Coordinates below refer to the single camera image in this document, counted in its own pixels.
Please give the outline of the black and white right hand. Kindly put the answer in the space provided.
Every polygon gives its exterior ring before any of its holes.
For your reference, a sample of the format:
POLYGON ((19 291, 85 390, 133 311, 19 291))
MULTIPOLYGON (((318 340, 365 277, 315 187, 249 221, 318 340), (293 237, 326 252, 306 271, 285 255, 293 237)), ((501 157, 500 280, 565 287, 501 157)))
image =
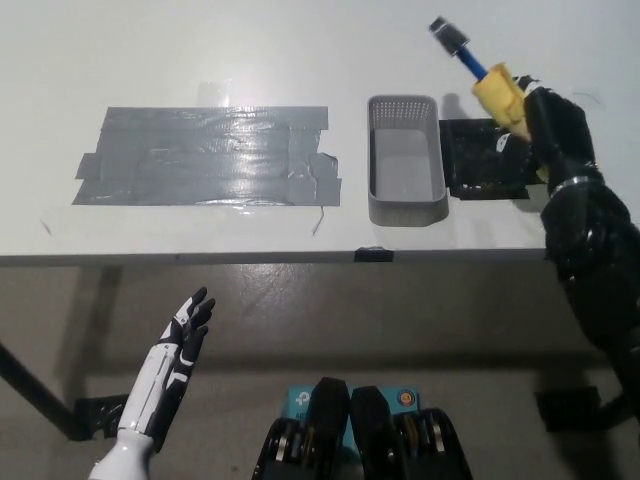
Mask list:
POLYGON ((529 75, 516 76, 514 81, 525 94, 531 138, 504 131, 497 140, 496 151, 513 179, 523 183, 542 172, 550 195, 570 184, 602 184, 584 110, 529 75))

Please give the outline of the white and black left hand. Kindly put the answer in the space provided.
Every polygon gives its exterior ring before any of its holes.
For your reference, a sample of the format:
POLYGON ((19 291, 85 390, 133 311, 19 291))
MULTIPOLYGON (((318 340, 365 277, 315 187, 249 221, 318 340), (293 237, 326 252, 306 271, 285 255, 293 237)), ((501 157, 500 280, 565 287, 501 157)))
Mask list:
POLYGON ((186 393, 208 333, 215 299, 205 287, 174 314, 150 348, 127 399, 118 428, 153 439, 160 450, 186 393))

